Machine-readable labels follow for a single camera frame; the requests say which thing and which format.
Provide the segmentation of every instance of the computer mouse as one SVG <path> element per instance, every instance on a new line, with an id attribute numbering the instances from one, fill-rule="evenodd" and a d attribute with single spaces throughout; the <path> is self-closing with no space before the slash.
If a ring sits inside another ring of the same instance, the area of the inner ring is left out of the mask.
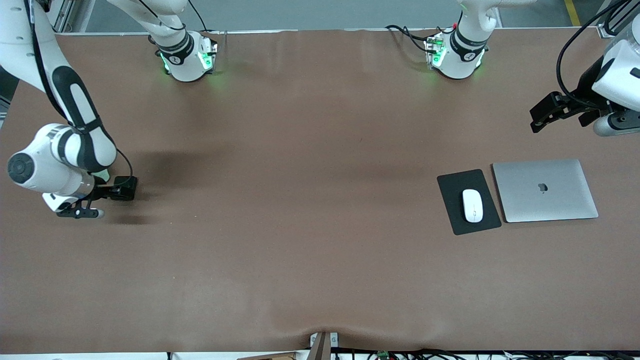
<path id="1" fill-rule="evenodd" d="M 466 189 L 462 192 L 462 205 L 468 222 L 480 222 L 483 216 L 482 198 L 477 190 Z"/>

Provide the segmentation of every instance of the brown table surface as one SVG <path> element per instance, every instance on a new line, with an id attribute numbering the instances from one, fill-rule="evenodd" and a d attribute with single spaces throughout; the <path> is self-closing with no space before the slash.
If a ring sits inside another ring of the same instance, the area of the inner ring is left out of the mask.
<path id="1" fill-rule="evenodd" d="M 195 83 L 146 37 L 60 37 L 138 199 L 60 219 L 2 173 L 0 352 L 283 350 L 320 329 L 343 347 L 640 348 L 640 137 L 529 128 L 574 31 L 498 30 L 464 81 L 383 31 L 220 36 Z M 577 41 L 569 84 L 605 44 Z M 22 83 L 1 158 L 59 121 Z M 453 235 L 437 176 L 481 168 L 496 199 L 491 163 L 554 158 L 581 160 L 600 218 Z"/>

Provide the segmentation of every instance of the black mouse pad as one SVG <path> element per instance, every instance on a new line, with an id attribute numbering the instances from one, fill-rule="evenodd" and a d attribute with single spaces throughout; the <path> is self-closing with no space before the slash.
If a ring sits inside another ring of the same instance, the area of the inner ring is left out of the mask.
<path id="1" fill-rule="evenodd" d="M 454 234 L 462 235 L 502 226 L 482 170 L 476 169 L 438 176 L 438 185 L 440 185 L 440 192 L 447 207 Z M 462 191 L 466 189 L 475 189 L 480 193 L 484 213 L 480 222 L 472 223 L 465 219 Z"/>

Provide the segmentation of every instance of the robotic arm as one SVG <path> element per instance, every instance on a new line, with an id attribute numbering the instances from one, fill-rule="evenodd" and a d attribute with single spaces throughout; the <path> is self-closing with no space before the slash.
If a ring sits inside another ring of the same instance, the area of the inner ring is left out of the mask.
<path id="1" fill-rule="evenodd" d="M 531 129 L 581 114 L 600 136 L 640 132 L 640 15 L 607 46 L 605 54 L 566 95 L 552 92 L 530 110 Z"/>
<path id="2" fill-rule="evenodd" d="M 218 45 L 187 31 L 177 14 L 187 0 L 108 0 L 139 22 L 158 46 L 164 68 L 179 81 L 195 81 L 214 70 Z"/>
<path id="3" fill-rule="evenodd" d="M 496 8 L 537 0 L 456 0 L 462 7 L 458 26 L 429 37 L 427 60 L 433 69 L 452 79 L 464 79 L 480 66 L 487 41 L 497 25 Z"/>
<path id="4" fill-rule="evenodd" d="M 43 193 L 59 216 L 100 217 L 101 211 L 83 208 L 81 201 L 116 191 L 105 185 L 116 146 L 82 79 L 60 51 L 42 6 L 30 0 L 0 3 L 0 65 L 45 92 L 68 125 L 42 127 L 24 150 L 9 159 L 7 171 L 15 184 Z M 128 184 L 135 182 L 124 178 Z"/>

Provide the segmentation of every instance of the laptop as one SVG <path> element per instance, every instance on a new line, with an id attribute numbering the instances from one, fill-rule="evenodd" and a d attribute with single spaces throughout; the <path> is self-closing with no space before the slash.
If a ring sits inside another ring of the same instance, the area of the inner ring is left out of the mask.
<path id="1" fill-rule="evenodd" d="M 494 163 L 493 174 L 506 222 L 598 217 L 577 159 Z"/>

